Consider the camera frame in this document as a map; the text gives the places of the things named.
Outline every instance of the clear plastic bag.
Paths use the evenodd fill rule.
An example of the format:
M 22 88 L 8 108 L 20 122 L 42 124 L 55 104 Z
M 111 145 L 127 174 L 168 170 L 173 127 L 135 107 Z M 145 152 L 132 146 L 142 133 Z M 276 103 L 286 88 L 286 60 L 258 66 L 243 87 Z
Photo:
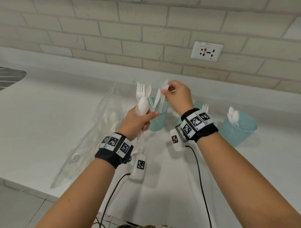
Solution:
M 98 104 L 92 121 L 92 129 L 82 138 L 78 146 L 69 152 L 67 160 L 55 176 L 50 188 L 75 181 L 93 161 L 103 138 L 116 132 L 123 119 L 121 97 L 115 83 Z

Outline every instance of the sink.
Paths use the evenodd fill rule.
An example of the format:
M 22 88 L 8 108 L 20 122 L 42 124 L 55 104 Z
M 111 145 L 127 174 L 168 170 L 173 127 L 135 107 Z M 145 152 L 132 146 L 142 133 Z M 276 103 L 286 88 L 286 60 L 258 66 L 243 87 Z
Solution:
M 22 70 L 0 67 L 0 90 L 3 90 L 22 80 L 25 75 L 26 72 Z

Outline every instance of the white outlet plate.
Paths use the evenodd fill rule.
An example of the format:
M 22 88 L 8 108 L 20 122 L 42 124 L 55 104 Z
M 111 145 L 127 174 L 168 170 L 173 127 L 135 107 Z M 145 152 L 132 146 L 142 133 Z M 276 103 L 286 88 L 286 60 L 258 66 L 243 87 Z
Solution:
M 223 44 L 212 44 L 208 42 L 194 42 L 191 59 L 217 62 L 221 55 Z

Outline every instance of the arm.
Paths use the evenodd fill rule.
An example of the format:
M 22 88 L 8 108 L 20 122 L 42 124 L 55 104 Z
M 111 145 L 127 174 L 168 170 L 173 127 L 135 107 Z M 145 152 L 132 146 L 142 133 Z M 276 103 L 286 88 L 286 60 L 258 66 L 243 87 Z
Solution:
M 162 92 L 177 113 L 194 108 L 187 86 L 173 81 L 169 88 Z M 301 227 L 300 214 L 219 133 L 200 138 L 197 145 L 243 227 Z
M 133 141 L 140 130 L 146 131 L 159 112 L 138 116 L 129 110 L 119 133 Z M 36 228 L 91 228 L 111 184 L 115 168 L 95 158 L 58 201 L 47 211 Z

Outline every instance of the turquoise plastic basket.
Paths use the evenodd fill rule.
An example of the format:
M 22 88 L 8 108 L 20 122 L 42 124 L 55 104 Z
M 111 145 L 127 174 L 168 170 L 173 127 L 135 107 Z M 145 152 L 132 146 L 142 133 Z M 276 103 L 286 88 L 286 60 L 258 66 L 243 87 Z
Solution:
M 257 129 L 256 121 L 246 113 L 239 112 L 239 128 L 230 123 L 229 119 L 224 120 L 220 135 L 233 147 L 237 147 L 245 141 Z
M 156 105 L 155 111 L 158 111 L 159 105 L 160 105 L 160 101 Z M 163 128 L 164 123 L 165 123 L 166 114 L 167 114 L 167 108 L 168 108 L 167 101 L 164 101 L 162 112 L 155 119 L 152 119 L 150 121 L 150 126 L 148 128 L 150 131 L 159 131 Z
M 198 108 L 198 109 L 202 109 L 203 108 L 203 105 L 200 104 L 200 103 L 197 103 L 197 102 L 195 102 L 193 105 L 194 105 L 195 108 Z M 181 117 L 179 117 L 178 124 L 181 124 L 181 123 L 182 123 L 182 120 L 181 120 Z

